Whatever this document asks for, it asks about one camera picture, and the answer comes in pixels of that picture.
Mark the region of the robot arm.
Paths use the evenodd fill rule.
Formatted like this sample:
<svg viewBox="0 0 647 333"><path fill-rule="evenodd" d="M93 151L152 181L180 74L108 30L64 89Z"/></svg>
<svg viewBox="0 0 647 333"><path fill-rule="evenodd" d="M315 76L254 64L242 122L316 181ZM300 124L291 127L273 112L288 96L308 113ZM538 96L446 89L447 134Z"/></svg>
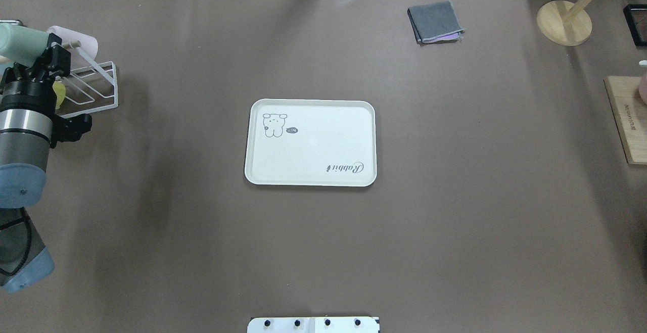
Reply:
<svg viewBox="0 0 647 333"><path fill-rule="evenodd" d="M32 65L16 62L2 78L2 290L9 294L55 268L26 208L42 196L55 138L53 85L70 63L69 52L52 44Z"/></svg>

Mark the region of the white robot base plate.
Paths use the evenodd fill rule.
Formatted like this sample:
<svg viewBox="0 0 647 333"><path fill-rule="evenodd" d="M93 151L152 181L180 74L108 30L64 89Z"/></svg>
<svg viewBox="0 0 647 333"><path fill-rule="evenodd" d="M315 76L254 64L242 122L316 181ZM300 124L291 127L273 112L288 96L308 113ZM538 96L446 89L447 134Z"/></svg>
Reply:
<svg viewBox="0 0 647 333"><path fill-rule="evenodd" d="M312 316L257 317L250 320L247 332L380 332L378 317Z"/></svg>

